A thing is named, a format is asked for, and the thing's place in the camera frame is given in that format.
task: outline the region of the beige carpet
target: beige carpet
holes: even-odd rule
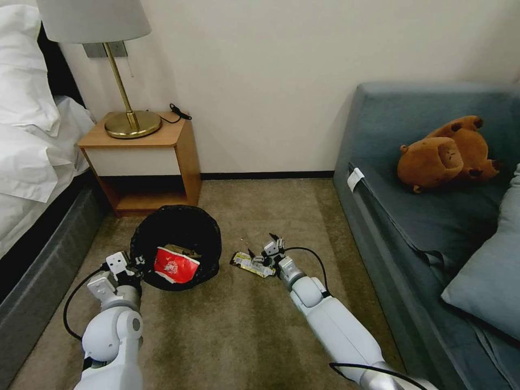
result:
[[[372,332],[386,360],[402,370],[330,179],[206,181],[199,206],[222,232],[220,272],[184,292],[143,286],[139,361],[146,389],[356,388],[328,367],[329,358],[277,278],[261,279],[229,265],[244,242],[258,251],[270,231],[288,246],[308,246],[321,256],[331,292]],[[107,255],[128,250],[141,220],[108,216],[74,285]],[[291,255],[308,275],[321,278],[311,255]],[[63,303],[12,390],[71,389],[77,383],[81,345],[65,332],[62,309]],[[98,312],[83,288],[70,310],[71,327],[82,333]]]

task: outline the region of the black trash bin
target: black trash bin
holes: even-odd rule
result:
[[[170,283],[155,273],[153,264],[158,246],[173,244],[193,250],[200,262],[193,279]],[[222,241],[217,222],[203,209],[194,206],[163,206],[145,218],[135,229],[130,242],[131,259],[142,258],[143,280],[161,290],[187,290],[218,273]]]

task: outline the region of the sofa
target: sofa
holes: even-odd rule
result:
[[[413,193],[397,177],[399,147],[465,115],[484,119],[500,175]],[[520,388],[520,342],[441,298],[495,233],[518,163],[518,85],[374,82],[356,90],[334,185],[406,370],[439,389]],[[354,168],[365,177],[351,190]]]

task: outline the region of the plush toy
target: plush toy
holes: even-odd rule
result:
[[[413,187],[413,192],[447,183],[463,169],[464,163],[455,141],[448,137],[425,138],[401,146],[397,175]]]
[[[488,146],[478,133],[478,116],[455,119],[410,146],[401,146],[397,173],[416,193],[448,181],[483,182],[498,174],[496,160],[488,159]]]
[[[455,141],[464,162],[455,180],[484,182],[498,174],[498,162],[488,159],[488,145],[478,132],[483,120],[476,116],[464,116],[430,133],[426,138],[449,137]]]

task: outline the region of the lamp shade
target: lamp shade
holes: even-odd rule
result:
[[[36,0],[47,37],[56,42],[128,41],[150,33],[140,0]]]

